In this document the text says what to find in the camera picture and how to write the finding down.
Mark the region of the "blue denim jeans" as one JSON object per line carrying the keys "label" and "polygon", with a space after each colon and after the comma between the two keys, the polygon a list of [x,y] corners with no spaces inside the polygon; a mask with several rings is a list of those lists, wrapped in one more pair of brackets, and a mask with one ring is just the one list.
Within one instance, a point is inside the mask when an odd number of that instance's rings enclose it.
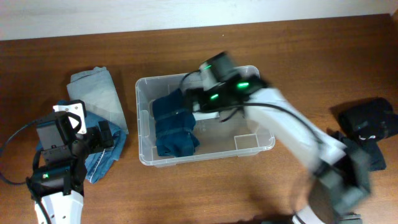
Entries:
{"label": "blue denim jeans", "polygon": [[[111,133],[113,135],[114,146],[108,149],[100,149],[96,147],[95,142],[95,127],[98,126],[99,121],[107,121]],[[104,119],[94,113],[86,111],[86,129],[93,129],[92,151],[88,155],[84,167],[72,167],[75,178],[85,178],[88,182],[95,184],[102,179],[109,171],[114,161],[117,161],[122,153],[123,147],[126,142],[127,134],[112,122]],[[41,152],[42,145],[39,140],[37,150]]]}

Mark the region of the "dark blue garment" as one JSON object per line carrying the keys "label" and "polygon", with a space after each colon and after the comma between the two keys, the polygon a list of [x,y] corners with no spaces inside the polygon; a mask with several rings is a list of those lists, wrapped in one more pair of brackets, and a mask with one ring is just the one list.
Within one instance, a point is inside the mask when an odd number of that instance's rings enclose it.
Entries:
{"label": "dark blue garment", "polygon": [[155,145],[159,156],[192,156],[200,145],[193,134],[196,120],[183,105],[181,89],[156,99],[152,104],[155,119]]}

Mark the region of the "black garment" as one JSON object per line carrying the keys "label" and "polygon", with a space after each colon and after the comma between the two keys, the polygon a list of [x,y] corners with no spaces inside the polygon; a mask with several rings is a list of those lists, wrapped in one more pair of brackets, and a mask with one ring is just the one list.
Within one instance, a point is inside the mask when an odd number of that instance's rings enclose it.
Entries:
{"label": "black garment", "polygon": [[340,112],[338,123],[356,141],[380,141],[397,135],[397,114],[385,98],[375,98]]}
{"label": "black garment", "polygon": [[327,133],[347,146],[359,147],[369,156],[369,171],[375,172],[387,168],[384,156],[376,142],[357,143],[339,131],[328,130]]}

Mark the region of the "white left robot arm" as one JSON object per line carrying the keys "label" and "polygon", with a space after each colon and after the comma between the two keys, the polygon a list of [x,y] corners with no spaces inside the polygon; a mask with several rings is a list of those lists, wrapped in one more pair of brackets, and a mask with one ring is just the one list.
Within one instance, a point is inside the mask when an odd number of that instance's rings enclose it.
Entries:
{"label": "white left robot arm", "polygon": [[40,118],[36,131],[42,148],[32,163],[26,185],[35,202],[39,223],[80,223],[83,210],[85,161],[113,147],[109,123],[100,121],[83,134],[84,119],[58,111]]}

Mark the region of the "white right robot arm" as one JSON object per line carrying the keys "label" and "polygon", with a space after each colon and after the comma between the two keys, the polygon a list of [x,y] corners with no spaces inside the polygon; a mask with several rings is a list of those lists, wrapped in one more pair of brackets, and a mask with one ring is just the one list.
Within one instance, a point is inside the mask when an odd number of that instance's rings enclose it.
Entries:
{"label": "white right robot arm", "polygon": [[245,119],[274,133],[311,173],[307,205],[291,223],[362,223],[353,209],[371,193],[366,152],[316,127],[268,81],[243,74],[227,52],[204,61],[197,73],[197,81],[180,82],[190,111],[242,111]]}

